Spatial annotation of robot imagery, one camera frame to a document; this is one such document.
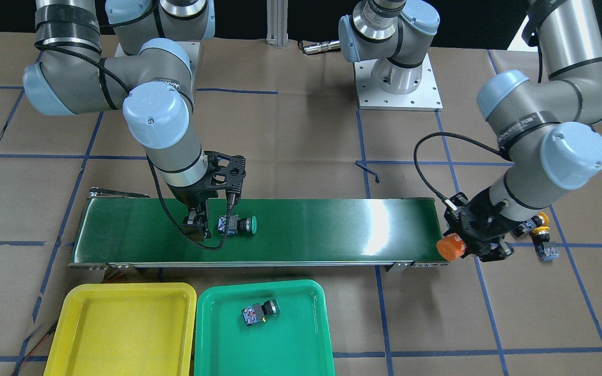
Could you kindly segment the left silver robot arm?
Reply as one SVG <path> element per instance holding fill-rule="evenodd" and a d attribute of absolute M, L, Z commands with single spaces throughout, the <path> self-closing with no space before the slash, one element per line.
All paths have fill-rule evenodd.
<path fill-rule="evenodd" d="M 533 83 L 521 71 L 490 79 L 476 101 L 495 133 L 498 155 L 512 166 L 473 199 L 437 197 L 449 226 L 437 242 L 452 261 L 477 255 L 483 262 L 512 253 L 504 236 L 602 169 L 602 40 L 590 1 L 528 1 L 523 38 L 541 49 L 548 74 Z M 437 10 L 423 1 L 361 1 L 339 21 L 345 60 L 377 60 L 373 78 L 384 91 L 403 95 L 395 76 L 418 74 L 439 26 Z"/>

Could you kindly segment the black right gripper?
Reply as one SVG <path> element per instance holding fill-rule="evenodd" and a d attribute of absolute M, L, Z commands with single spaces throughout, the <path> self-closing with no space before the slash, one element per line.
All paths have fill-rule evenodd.
<path fill-rule="evenodd" d="M 208 151 L 198 161 L 179 173 L 167 174 L 167 185 L 174 196 L 185 204 L 188 214 L 182 220 L 182 230 L 193 241 L 212 238 L 208 225 L 207 201 L 225 191 L 227 214 L 239 203 L 246 176 L 246 158 Z"/>

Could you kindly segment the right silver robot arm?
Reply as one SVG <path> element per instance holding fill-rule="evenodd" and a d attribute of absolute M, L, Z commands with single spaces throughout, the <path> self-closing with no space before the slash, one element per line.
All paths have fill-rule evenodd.
<path fill-rule="evenodd" d="M 181 43 L 212 38 L 212 1 L 107 1 L 108 27 L 123 56 L 102 55 L 93 1 L 36 2 L 35 46 L 42 60 L 24 71 L 31 104 L 47 116 L 122 110 L 132 136 L 186 205 L 185 238 L 202 249 L 211 237 L 207 202 L 220 190 L 227 211 L 239 201 L 245 159 L 205 151 L 193 126 L 193 72 Z"/>

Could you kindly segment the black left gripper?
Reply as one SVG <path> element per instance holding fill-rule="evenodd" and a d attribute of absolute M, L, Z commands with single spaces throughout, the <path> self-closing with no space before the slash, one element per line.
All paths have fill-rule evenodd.
<path fill-rule="evenodd" d="M 443 236 L 457 233 L 468 246 L 465 257 L 473 254 L 481 262 L 494 262 L 514 254 L 514 248 L 506 237 L 517 223 L 500 214 L 507 207 L 507 202 L 494 204 L 489 190 L 483 190 L 470 201 L 459 192 L 444 203 L 448 230 Z"/>

